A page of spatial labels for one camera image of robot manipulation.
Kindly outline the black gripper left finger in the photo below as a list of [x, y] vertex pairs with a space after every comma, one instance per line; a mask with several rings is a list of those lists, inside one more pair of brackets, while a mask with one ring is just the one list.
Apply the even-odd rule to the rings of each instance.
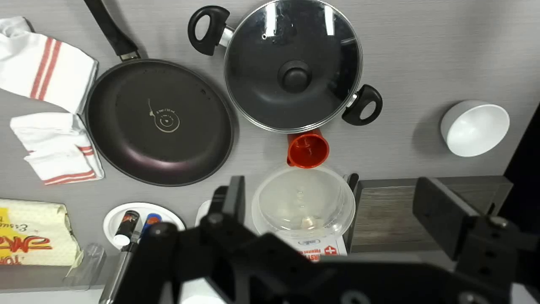
[[244, 177], [232, 176], [226, 186], [219, 186], [209, 204], [209, 211], [202, 216], [200, 223], [219, 223], [224, 218], [232, 219], [237, 224], [244, 223], [246, 194]]

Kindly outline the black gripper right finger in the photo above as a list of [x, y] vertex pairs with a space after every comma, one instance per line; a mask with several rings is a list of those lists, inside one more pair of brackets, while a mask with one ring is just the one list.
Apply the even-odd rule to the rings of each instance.
[[435, 177], [418, 177], [413, 214], [443, 253], [455, 260], [464, 233], [479, 211]]

